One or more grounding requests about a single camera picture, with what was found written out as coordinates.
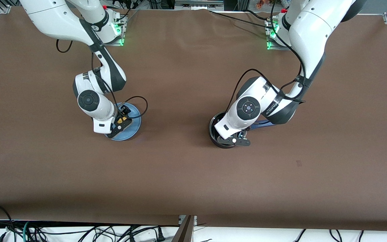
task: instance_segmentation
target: black cable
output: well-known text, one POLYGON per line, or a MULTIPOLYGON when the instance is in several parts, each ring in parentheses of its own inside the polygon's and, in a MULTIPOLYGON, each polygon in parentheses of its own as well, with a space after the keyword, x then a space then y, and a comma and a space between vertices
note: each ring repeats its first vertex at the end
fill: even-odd
POLYGON ((98 231, 100 231, 99 233, 97 233, 97 232, 96 232, 96 229, 95 229, 95 236, 93 236, 92 242, 95 242, 95 241, 98 239, 98 237, 100 237, 101 235, 109 237, 108 235, 105 235, 104 233, 105 233, 107 230, 109 230, 111 227, 112 227, 112 226, 109 226, 109 227, 106 228, 105 230, 100 230, 100 229, 98 229, 98 231))
POLYGON ((119 21, 119 20, 125 18, 128 15, 129 11, 131 11, 131 8, 129 8, 128 12, 126 12, 125 15, 123 15, 121 18, 117 18, 116 21, 119 21))
POLYGON ((85 233, 87 232, 88 230, 84 230, 84 231, 75 231, 75 232, 65 232, 65 233, 49 233, 49 232, 43 232, 41 231, 42 234, 50 234, 50 235, 65 235, 65 234, 74 234, 74 233, 85 233))
POLYGON ((116 237, 116 232, 114 231, 114 228, 113 228, 113 227, 111 227, 111 228, 112 228, 113 235, 114 235, 114 241, 116 241, 116 239, 117 239, 117 237, 116 237))
POLYGON ((259 19, 261 19, 261 20, 267 20, 267 18, 262 18, 261 16, 257 15, 257 14, 254 13, 253 11, 250 11, 249 9, 243 10, 243 12, 250 12, 250 13, 253 14, 256 18, 259 18, 259 19))
POLYGON ((95 230, 96 228, 98 228, 98 226, 95 226, 95 227, 91 228, 90 230, 86 231, 86 233, 83 234, 83 235, 80 237, 80 239, 78 240, 78 242, 82 242, 82 241, 86 238, 86 236, 87 236, 92 230, 95 230))
POLYGON ((132 232, 132 230, 138 228, 139 225, 131 225, 129 227, 129 229, 127 229, 121 236, 120 238, 116 241, 116 242, 120 242, 127 234, 129 234, 130 232, 132 232))
POLYGON ((35 241, 38 241, 37 234, 38 234, 38 235, 40 236, 40 238, 41 238, 41 234, 38 233, 38 227, 35 228, 35 230, 34 230, 34 238, 35 238, 35 241))
MULTIPOLYGON (((276 37, 277 37, 277 38, 278 38, 278 39, 279 39, 286 47, 288 47, 288 48, 295 54, 295 56, 298 58, 298 60, 300 61, 301 67, 302 67, 302 70, 303 70, 303 74, 304 74, 303 82, 301 83, 301 84, 303 85, 303 87, 302 87, 302 89, 303 89, 303 88, 305 87, 305 79, 307 78, 307 77, 306 77, 306 73, 305 73, 304 62, 302 61, 302 59, 301 59, 301 57, 298 55, 298 53, 296 53, 296 51, 295 51, 294 49, 292 49, 292 47, 290 47, 284 40, 282 40, 282 39, 280 38, 280 36, 277 34, 277 32, 275 31, 275 27, 274 27, 274 23, 273 23, 273 11, 274 11, 274 7, 275 7, 275 2, 276 2, 276 1, 274 1, 273 6, 272 6, 272 8, 271 8, 271 13, 270 13, 270 22, 271 22, 271 26, 272 26, 272 29, 273 29, 273 31, 274 31, 274 33, 275 33, 275 36, 276 36, 276 37)), ((295 96, 295 98, 298 98, 299 95, 301 95, 302 89, 301 89, 301 91, 299 92, 299 94, 295 96)))
POLYGON ((255 121, 255 123, 254 124, 268 124, 270 121, 269 120, 260 120, 260 121, 258 121, 258 122, 256 122, 255 121))
POLYGON ((249 24, 252 24, 254 26, 260 26, 260 27, 263 27, 263 28, 266 28, 266 29, 271 29, 270 26, 265 26, 265 25, 260 25, 260 24, 257 24, 257 23, 252 23, 252 22, 249 22, 249 21, 246 21, 246 20, 242 20, 242 19, 239 19, 239 18, 234 18, 234 17, 228 16, 228 15, 224 15, 224 14, 221 14, 221 13, 218 13, 218 12, 213 12, 213 11, 210 11, 210 10, 209 10, 209 12, 217 14, 217 15, 220 15, 220 16, 223 16, 223 17, 232 18, 232 19, 244 22, 244 23, 249 23, 249 24))
POLYGON ((300 239, 301 239, 301 237, 302 237, 302 235, 304 234, 305 231, 306 231, 306 229, 303 229, 303 230, 301 231, 300 235, 298 236, 298 238, 297 238, 294 242, 299 242, 300 239))
POLYGON ((129 237, 125 241, 123 241, 123 242, 127 242, 131 237, 134 237, 134 236, 138 235, 139 233, 143 233, 144 231, 147 231, 147 230, 153 230, 156 233, 155 228, 158 228, 158 227, 159 226, 154 226, 154 227, 149 227, 149 228, 143 228, 143 229, 140 229, 140 230, 137 230, 137 231, 132 231, 129 234, 129 237))
POLYGON ((56 40, 56 49, 61 53, 66 53, 71 49, 71 45, 73 44, 73 41, 71 40, 70 45, 68 46, 67 50, 60 50, 59 49, 59 39, 56 40))
MULTIPOLYGON (((301 73, 301 64, 300 64, 300 70, 298 71, 297 76, 299 76, 300 73, 301 73)), ((289 81, 288 83, 284 84, 284 85, 280 88, 280 90, 284 89, 285 87, 289 86, 290 84, 292 84, 292 83, 294 83, 294 82, 295 82, 295 80, 289 81)))
MULTIPOLYGON (((93 53, 92 53, 92 58, 91 58, 91 68, 92 68, 92 71, 95 73, 95 71, 93 70, 93 53)), ((122 117, 130 118, 130 119, 139 118, 139 117, 143 116, 143 115, 147 112, 147 110, 149 109, 149 103, 147 102, 147 99, 144 98, 144 97, 142 97, 142 96, 140 96, 140 95, 135 95, 135 96, 132 96, 132 97, 128 98, 126 101, 124 101, 124 102, 122 103, 122 105, 125 104, 127 101, 131 100, 132 98, 138 97, 138 98, 143 99, 143 100, 146 102, 146 109, 144 110, 143 113, 141 113, 140 115, 135 116, 135 117, 129 117, 129 116, 124 115, 124 114, 119 110, 119 107, 117 106, 116 98, 115 98, 114 93, 113 93, 112 89, 110 88, 110 86, 107 84, 106 81, 102 80, 102 82, 106 85, 107 89, 108 89, 108 90, 110 91, 110 93, 112 94, 114 104, 116 105, 116 108, 117 108, 117 112, 118 112, 122 117)))
POLYGON ((364 235, 364 230, 361 231, 361 234, 359 234, 358 242, 361 242, 362 236, 364 235))
MULTIPOLYGON (((0 209, 6 214, 6 216, 7 216, 8 220, 9 220, 9 222, 10 222, 10 225, 11 225, 12 229, 15 230, 15 227, 14 227, 14 225, 13 225, 13 221, 12 221, 12 219, 11 219, 10 214, 9 214, 9 213, 7 212, 7 210, 5 210, 5 208, 3 208, 2 206, 0 206, 0 209)), ((17 241, 17 236, 14 235, 14 242, 16 242, 16 241, 17 241)))
POLYGON ((36 230, 36 234, 35 234, 35 240, 37 240, 37 234, 38 236, 40 237, 41 241, 42 242, 45 242, 47 241, 47 236, 45 234, 42 233, 41 229, 39 227, 35 228, 36 230))
POLYGON ((158 233, 156 232, 156 229, 153 229, 153 231, 155 231, 155 235, 156 235, 156 242, 158 242, 158 239, 159 239, 159 237, 158 237, 158 233))
MULTIPOLYGON (((234 92, 232 92, 231 100, 229 101, 228 106, 227 106, 225 112, 228 112, 228 109, 229 109, 229 107, 231 106, 232 99, 234 98, 235 92, 236 92, 237 89, 238 89, 238 85, 240 84, 240 82, 241 82, 241 80, 243 79, 244 75, 246 75, 247 72, 250 72, 250 71, 258 72, 258 73, 262 76, 262 78, 264 78, 264 79, 267 81, 267 83, 268 83, 269 86, 274 90, 274 92, 275 92, 275 93, 278 93, 277 89, 275 89, 275 87, 273 86, 273 84, 271 84, 271 82, 264 76, 264 74, 262 74, 262 73, 261 73, 260 71, 258 71, 257 69, 249 69, 249 70, 245 71, 245 72, 243 73, 243 75, 241 75, 240 79, 238 80, 237 84, 235 85, 234 92)), ((284 99, 287 99, 287 100, 295 101, 295 102, 298 102, 298 103, 304 103, 304 102, 305 102, 305 101, 302 101, 302 100, 298 100, 298 99, 295 99, 295 98, 288 97, 288 96, 286 96, 286 95, 285 95, 283 98, 284 98, 284 99)))
POLYGON ((343 242, 343 239, 341 238, 341 234, 338 230, 335 230, 338 234, 338 237, 340 238, 340 240, 338 240, 337 238, 334 237, 334 235, 332 234, 332 230, 329 230, 329 234, 331 235, 331 237, 336 241, 336 242, 343 242))

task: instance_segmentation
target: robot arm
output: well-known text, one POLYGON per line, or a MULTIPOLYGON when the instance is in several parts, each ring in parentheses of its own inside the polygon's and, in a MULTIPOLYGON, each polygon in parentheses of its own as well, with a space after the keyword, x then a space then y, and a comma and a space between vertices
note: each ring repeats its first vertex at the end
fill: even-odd
MULTIPOLYGON (((114 61, 91 25, 75 16, 65 0, 20 0, 20 2, 40 32, 56 39, 83 42, 101 61, 101 67, 75 77, 73 91, 80 108, 92 117, 94 131, 111 133, 117 110, 103 94, 108 93, 109 88, 115 92, 124 87, 126 76, 123 70, 114 61)), ((96 8, 98 0, 88 0, 87 3, 89 5, 83 3, 81 7, 88 9, 90 6, 90 9, 98 9, 96 8)))
POLYGON ((111 9, 104 9, 101 3, 95 0, 67 0, 74 5, 82 17, 104 43, 110 43, 120 36, 120 13, 111 9))
MULTIPOLYGON (((292 46, 304 63, 303 71, 295 78, 295 84, 287 95, 275 86, 272 88, 272 84, 264 77, 247 80, 241 87, 237 100, 214 126, 221 138, 228 139, 246 129, 259 115, 263 115, 272 124, 284 124, 292 118, 300 103, 299 99, 305 95, 324 61, 325 44, 329 36, 354 2, 355 0, 292 1, 286 13, 288 18, 280 16, 278 22, 281 29, 286 30, 286 26, 289 29, 286 30, 287 44, 292 46)), ((279 31, 279 36, 280 33, 284 40, 285 32, 279 31)))

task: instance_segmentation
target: cable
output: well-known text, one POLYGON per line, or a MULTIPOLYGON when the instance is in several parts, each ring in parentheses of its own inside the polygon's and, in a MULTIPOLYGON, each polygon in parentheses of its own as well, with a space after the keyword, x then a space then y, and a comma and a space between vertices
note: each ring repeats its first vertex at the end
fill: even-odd
POLYGON ((163 9, 162 8, 162 6, 161 6, 161 2, 157 2, 157 1, 152 1, 152 0, 147 0, 149 3, 154 3, 154 4, 156 4, 158 7, 160 7, 161 9, 163 9))
POLYGON ((338 240, 337 238, 335 238, 332 234, 332 230, 329 230, 329 234, 331 235, 331 237, 336 241, 336 242, 343 242, 343 239, 341 238, 341 234, 338 230, 335 230, 338 234, 338 237, 340 238, 340 240, 338 240))
MULTIPOLYGON (((276 37, 277 37, 277 38, 278 38, 278 39, 279 39, 286 47, 288 47, 288 48, 295 54, 295 56, 298 58, 298 60, 300 61, 301 67, 302 67, 302 70, 303 70, 303 74, 304 74, 303 82, 302 82, 302 85, 303 85, 302 89, 303 89, 303 88, 305 87, 305 79, 307 78, 306 73, 305 73, 304 62, 302 61, 302 59, 301 59, 301 57, 298 55, 298 53, 296 53, 296 51, 295 51, 294 49, 292 49, 292 47, 290 47, 284 40, 282 40, 282 39, 280 38, 280 36, 277 34, 277 32, 275 31, 275 27, 274 27, 274 23, 273 23, 273 11, 274 11, 274 7, 275 7, 275 2, 276 2, 276 1, 274 1, 273 6, 272 6, 272 8, 271 8, 271 13, 270 13, 270 22, 271 22, 271 26, 272 26, 272 29, 273 29, 273 31, 274 31, 274 33, 275 33, 275 36, 276 36, 276 37)), ((299 92, 299 94, 295 96, 295 98, 298 98, 299 95, 301 95, 302 89, 301 89, 301 91, 299 92)))
MULTIPOLYGON (((225 112, 228 112, 229 107, 230 107, 231 102, 232 102, 232 99, 234 98, 235 92, 236 92, 237 89, 238 89, 238 85, 240 84, 240 82, 241 82, 241 80, 243 79, 244 75, 246 75, 247 72, 250 72, 250 71, 258 72, 258 73, 262 76, 262 78, 264 78, 265 81, 269 84, 269 86, 273 89, 273 91, 274 91, 275 93, 278 94, 277 89, 275 89, 275 87, 273 86, 273 84, 272 84, 272 83, 264 76, 264 74, 262 74, 262 73, 261 73, 260 71, 258 71, 257 69, 249 69, 249 70, 245 71, 245 72, 243 73, 243 75, 241 75, 240 79, 238 80, 237 84, 235 85, 234 92, 232 92, 231 100, 229 101, 228 106, 227 106, 225 112)), ((298 99, 295 99, 295 98, 291 98, 291 97, 288 97, 288 96, 286 96, 286 95, 285 95, 283 98, 284 98, 284 99, 287 99, 287 100, 295 101, 295 102, 298 102, 298 103, 305 103, 305 101, 303 101, 303 100, 298 100, 298 99)))
POLYGON ((125 13, 125 15, 123 15, 123 16, 122 16, 122 17, 120 17, 120 18, 117 18, 117 19, 116 19, 116 21, 119 21, 119 20, 121 20, 121 19, 125 18, 125 17, 128 15, 129 11, 131 11, 131 9, 130 9, 130 8, 128 9, 128 12, 126 12, 126 13, 125 13))
POLYGON ((66 53, 66 52, 68 52, 68 51, 71 49, 71 45, 72 45, 72 44, 73 44, 73 41, 71 40, 70 45, 68 46, 68 49, 62 51, 62 50, 59 49, 59 39, 57 39, 57 40, 56 40, 56 49, 57 49, 59 52, 61 52, 61 53, 66 53))
POLYGON ((110 228, 112 228, 112 226, 109 226, 108 228, 106 228, 105 230, 100 230, 98 229, 98 231, 100 231, 99 233, 96 232, 96 229, 95 229, 95 236, 93 236, 93 239, 92 239, 92 242, 95 242, 98 237, 100 237, 101 235, 103 236, 106 236, 106 237, 109 237, 108 235, 104 234, 107 230, 109 230, 110 228))
POLYGON ((116 232, 114 231, 114 228, 111 226, 111 228, 112 228, 112 231, 113 231, 113 235, 114 235, 114 241, 116 241, 116 232))
POLYGON ((235 4, 235 7, 234 7, 234 9, 232 9, 232 11, 235 11, 235 9, 237 9, 237 7, 238 7, 238 1, 237 1, 237 4, 235 4))
POLYGON ((139 225, 131 225, 129 229, 127 229, 116 242, 120 242, 128 233, 132 232, 132 230, 140 227, 139 225))
MULTIPOLYGON (((7 216, 8 220, 9 220, 9 222, 10 222, 10 225, 11 225, 12 229, 15 230, 15 227, 14 227, 14 225, 13 225, 13 221, 12 221, 12 219, 11 219, 11 216, 10 216, 9 213, 7 212, 7 210, 5 210, 5 208, 3 208, 3 207, 1 207, 1 206, 0 206, 0 209, 6 214, 6 216, 7 216)), ((14 242, 16 242, 16 241, 17 241, 17 236, 14 235, 14 242)))
POLYGON ((364 235, 364 230, 361 231, 361 234, 359 234, 358 242, 361 242, 362 236, 364 235))
POLYGON ((123 242, 127 242, 131 237, 134 237, 134 236, 138 235, 139 233, 142 233, 142 232, 147 231, 147 230, 153 230, 156 233, 155 228, 158 228, 158 227, 159 226, 154 226, 154 227, 149 227, 149 228, 143 228, 143 229, 137 230, 137 231, 131 231, 129 237, 126 240, 124 240, 123 242))
POLYGON ((28 228, 29 221, 25 223, 25 226, 23 226, 23 242, 26 242, 26 228, 28 228))
MULTIPOLYGON (((300 73, 301 73, 301 64, 300 64, 300 70, 298 71, 298 75, 297 75, 297 76, 299 76, 300 73)), ((295 80, 289 81, 288 83, 284 84, 284 85, 280 88, 280 90, 281 90, 281 89, 284 89, 285 87, 289 86, 290 84, 292 84, 292 83, 294 83, 294 82, 295 82, 295 80)))
POLYGON ((261 120, 258 122, 255 122, 254 124, 268 124, 270 121, 269 120, 261 120))
POLYGON ((267 20, 267 18, 262 18, 261 16, 257 15, 257 14, 254 13, 253 11, 250 11, 249 9, 243 10, 243 12, 250 12, 250 13, 253 14, 256 18, 259 18, 259 19, 261 19, 261 20, 267 20))
POLYGON ((137 12, 138 12, 138 10, 136 10, 136 11, 134 12, 134 14, 132 14, 132 15, 131 15, 131 17, 130 17, 130 18, 128 18, 128 20, 127 20, 127 22, 126 22, 126 23, 128 23, 128 22, 129 22, 129 20, 131 20, 131 18, 132 18, 132 17, 134 17, 134 15, 135 15, 135 14, 137 14, 137 12))
POLYGON ((4 241, 4 237, 5 237, 6 234, 7 234, 7 232, 3 233, 3 234, 0 236, 0 242, 3 242, 3 241, 4 241))
POLYGON ((260 25, 260 24, 257 24, 257 23, 252 23, 252 22, 249 22, 249 21, 246 21, 246 20, 242 20, 242 19, 239 19, 239 18, 234 18, 234 17, 228 16, 228 15, 224 15, 224 14, 221 14, 221 13, 218 13, 218 12, 213 12, 213 11, 210 11, 210 10, 209 10, 209 12, 217 14, 217 15, 220 15, 220 16, 223 16, 223 17, 232 18, 232 19, 244 22, 244 23, 249 23, 249 24, 252 24, 254 26, 260 26, 260 27, 263 27, 263 28, 266 28, 266 29, 271 29, 270 26, 265 26, 265 25, 260 25))
POLYGON ((302 237, 302 235, 304 234, 305 231, 306 231, 306 229, 303 229, 303 230, 301 231, 300 235, 298 236, 298 238, 297 238, 294 242, 299 242, 300 239, 301 239, 301 237, 302 237))
MULTIPOLYGON (((92 53, 92 58, 91 58, 91 67, 92 67, 92 71, 95 73, 95 71, 93 70, 93 53, 92 53)), ((102 81, 103 81, 103 83, 106 85, 106 87, 107 87, 107 89, 110 91, 110 93, 112 94, 114 104, 117 106, 117 101, 116 101, 116 98, 115 98, 115 96, 114 96, 114 93, 113 93, 112 89, 111 89, 110 86, 106 83, 106 81, 104 81, 104 80, 102 80, 102 81)), ((131 100, 132 98, 136 98, 136 97, 141 98, 141 99, 143 99, 143 100, 146 102, 146 109, 144 110, 144 112, 141 113, 141 114, 138 115, 138 116, 135 116, 135 117, 129 117, 129 116, 124 115, 124 114, 119 110, 119 107, 117 107, 117 112, 118 112, 122 117, 134 119, 134 118, 139 118, 139 117, 143 116, 143 115, 147 112, 147 110, 149 109, 149 103, 147 102, 147 99, 146 99, 146 98, 144 98, 144 97, 142 97, 142 96, 140 96, 140 95, 135 95, 135 96, 132 96, 132 97, 128 98, 128 99, 127 99, 126 101, 124 101, 121 105, 125 104, 127 101, 131 100)))
POLYGON ((50 234, 50 235, 65 235, 65 234, 74 234, 74 233, 85 233, 87 232, 88 230, 84 230, 84 231, 75 231, 75 232, 65 232, 65 233, 49 233, 49 232, 43 232, 41 231, 40 233, 42 234, 50 234))
POLYGON ((83 235, 80 237, 80 239, 78 240, 78 242, 82 242, 82 241, 86 238, 86 236, 87 236, 92 230, 95 230, 96 228, 98 228, 98 226, 94 226, 94 227, 91 228, 90 230, 86 231, 86 233, 83 234, 83 235))

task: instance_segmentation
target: blue plate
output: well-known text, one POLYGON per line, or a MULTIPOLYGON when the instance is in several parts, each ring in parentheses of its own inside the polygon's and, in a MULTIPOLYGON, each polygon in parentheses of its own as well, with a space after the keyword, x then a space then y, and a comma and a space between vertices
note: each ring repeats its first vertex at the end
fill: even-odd
MULTIPOLYGON (((131 109, 131 112, 128 114, 129 117, 135 117, 135 116, 138 116, 140 115, 140 111, 132 104, 130 103, 125 103, 125 105, 131 109)), ((123 141, 123 140, 127 140, 129 138, 131 138, 132 136, 134 136, 138 129, 140 129, 140 124, 141 124, 141 117, 139 118, 134 118, 132 120, 132 123, 127 127, 125 128, 122 132, 118 133, 116 136, 114 136, 112 138, 112 140, 115 140, 115 141, 123 141)))

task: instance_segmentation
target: table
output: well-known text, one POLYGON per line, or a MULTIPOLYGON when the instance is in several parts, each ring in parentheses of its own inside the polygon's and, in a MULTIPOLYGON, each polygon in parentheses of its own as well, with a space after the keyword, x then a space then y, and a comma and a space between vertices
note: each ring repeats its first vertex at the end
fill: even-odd
POLYGON ((90 69, 87 46, 59 53, 22 8, 0 16, 0 205, 14 219, 176 224, 196 214, 210 226, 387 230, 381 16, 340 24, 307 102, 289 123, 249 132, 247 148, 215 147, 210 118, 245 70, 281 86, 299 66, 291 52, 267 50, 261 27, 146 10, 109 51, 127 75, 117 100, 149 101, 123 142, 93 133, 77 106, 71 82, 90 69))

